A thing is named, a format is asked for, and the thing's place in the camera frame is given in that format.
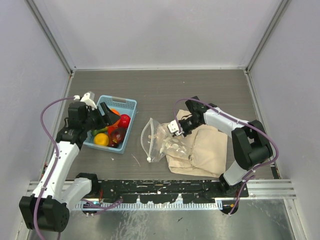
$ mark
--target beige cloth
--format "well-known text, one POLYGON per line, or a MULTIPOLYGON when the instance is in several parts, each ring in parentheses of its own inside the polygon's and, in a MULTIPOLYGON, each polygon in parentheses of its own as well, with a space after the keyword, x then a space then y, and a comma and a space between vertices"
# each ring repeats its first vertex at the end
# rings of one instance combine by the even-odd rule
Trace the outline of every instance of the beige cloth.
MULTIPOLYGON (((178 120, 190 112, 180 110, 178 120)), ((166 155, 169 169, 175 174, 218 178, 226 171, 228 136, 215 127, 201 125, 185 138, 179 136, 191 149, 190 157, 166 155)))

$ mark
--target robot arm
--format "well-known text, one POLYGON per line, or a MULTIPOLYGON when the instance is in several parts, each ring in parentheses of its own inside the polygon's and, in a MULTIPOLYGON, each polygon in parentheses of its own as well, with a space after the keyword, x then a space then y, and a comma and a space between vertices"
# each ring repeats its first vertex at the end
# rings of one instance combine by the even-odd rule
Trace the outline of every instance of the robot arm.
POLYGON ((168 129, 173 136, 187 136, 200 125, 207 124, 216 127, 232 138, 235 162, 219 178, 221 189, 224 192, 229 191, 233 186, 238 186, 238 183, 243 180, 248 171, 272 156, 273 151, 270 142, 261 134, 239 123, 246 123, 265 133, 263 125, 258 120, 251 122, 241 120, 223 112, 214 104, 209 105, 216 111, 192 100, 187 100, 185 104, 191 116, 178 121, 181 131, 179 131, 179 126, 175 120, 170 122, 168 129))
POLYGON ((56 143, 59 158, 53 153, 50 163, 31 196, 23 196, 19 208, 28 229, 34 229, 34 209, 36 201, 41 197, 37 223, 40 230, 62 232, 69 221, 70 211, 85 196, 96 194, 100 184, 96 174, 80 173, 73 184, 64 192, 62 188, 69 169, 79 154, 89 130, 103 129, 114 124, 120 117, 114 114, 103 102, 100 104, 104 115, 97 108, 92 92, 75 101, 68 107, 68 117, 64 127, 58 132, 56 143))

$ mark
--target clear plastic bag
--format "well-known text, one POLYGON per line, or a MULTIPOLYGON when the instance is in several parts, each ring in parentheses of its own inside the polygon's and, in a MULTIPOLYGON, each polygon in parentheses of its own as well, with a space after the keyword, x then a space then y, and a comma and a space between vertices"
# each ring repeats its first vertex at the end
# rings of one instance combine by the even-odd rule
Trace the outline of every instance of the clear plastic bag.
POLYGON ((141 146, 150 163, 159 162, 165 155, 185 159, 191 154, 191 148, 180 139, 173 137, 167 125, 150 118, 142 130, 141 146))

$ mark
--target orange fruit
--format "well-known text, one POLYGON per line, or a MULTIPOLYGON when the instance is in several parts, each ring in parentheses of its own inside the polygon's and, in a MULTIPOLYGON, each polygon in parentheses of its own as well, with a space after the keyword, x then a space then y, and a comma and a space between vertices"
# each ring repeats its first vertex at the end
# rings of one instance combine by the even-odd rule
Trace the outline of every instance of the orange fruit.
POLYGON ((101 146, 108 146, 109 144, 109 137, 105 133, 98 133, 94 139, 93 143, 101 146))
MULTIPOLYGON (((117 110, 115 110, 114 108, 111 108, 110 110, 111 110, 114 114, 117 114, 117 115, 120 116, 120 113, 119 113, 117 110)), ((120 122, 120 119, 119 119, 118 121, 116 121, 115 124, 112 124, 110 127, 116 127, 116 126, 118 126, 119 122, 120 122)))

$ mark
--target blue basket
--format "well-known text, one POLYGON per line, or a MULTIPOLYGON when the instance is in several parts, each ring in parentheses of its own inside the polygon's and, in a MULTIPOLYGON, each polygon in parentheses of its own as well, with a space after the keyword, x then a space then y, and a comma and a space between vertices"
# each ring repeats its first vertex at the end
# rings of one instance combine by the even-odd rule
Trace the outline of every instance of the blue basket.
POLYGON ((91 135, 91 131, 89 131, 88 137, 86 138, 83 144, 93 149, 99 149, 99 150, 109 151, 117 154, 123 154, 125 152, 130 131, 137 113, 137 101, 132 99, 122 98, 122 97, 102 95, 100 96, 96 105, 98 106, 99 110, 103 113, 100 107, 100 103, 102 102, 104 102, 110 109, 115 109, 120 114, 127 114, 130 116, 131 121, 129 123, 128 129, 126 130, 124 141, 119 144, 118 148, 97 145, 97 144, 94 144, 94 137, 91 135))

